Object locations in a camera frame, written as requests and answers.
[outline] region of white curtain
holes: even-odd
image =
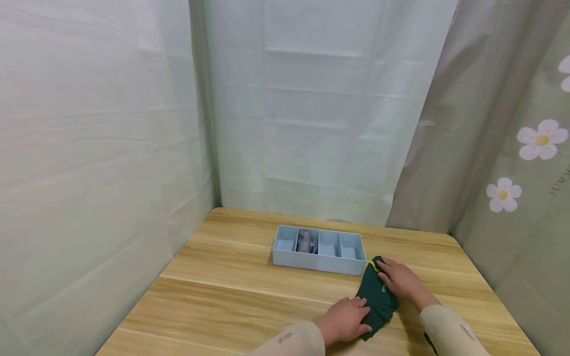
[[[92,355],[213,207],[184,0],[0,1],[0,354]]]
[[[383,226],[457,0],[208,0],[222,204]]]

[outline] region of light blue organizer tray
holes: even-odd
[[[318,254],[296,252],[299,230],[319,242]],[[273,264],[360,276],[366,267],[362,236],[348,232],[279,225],[273,242]]]

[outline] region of fabric wall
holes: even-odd
[[[529,73],[491,173],[455,233],[544,356],[570,354],[570,17],[564,5],[543,13],[563,23]]]
[[[509,69],[528,39],[537,4],[534,0],[459,1],[387,226],[448,233],[457,225],[489,169],[486,162],[474,165],[475,157],[482,146],[488,150],[485,155],[495,154],[520,100],[520,94],[505,92],[503,109],[491,119]],[[546,27],[536,30],[546,38],[552,36]],[[530,65],[542,56],[538,49],[526,54],[519,59]],[[479,181],[467,183],[470,175]]]
[[[213,206],[185,0],[0,2],[0,354],[92,355]]]
[[[383,226],[457,0],[207,0],[222,204]]]

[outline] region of left hand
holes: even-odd
[[[365,305],[365,298],[341,299],[324,315],[313,320],[323,335],[325,347],[338,341],[354,340],[372,331],[369,325],[361,324],[370,313],[370,307]]]

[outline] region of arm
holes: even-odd
[[[408,300],[420,313],[426,333],[439,356],[488,356],[469,325],[441,305],[407,266],[382,258],[378,265],[386,273],[378,276],[396,296]]]
[[[350,341],[372,328],[361,324],[370,312],[366,299],[345,298],[315,318],[297,323],[264,343],[247,356],[324,356],[325,347],[337,341]]]

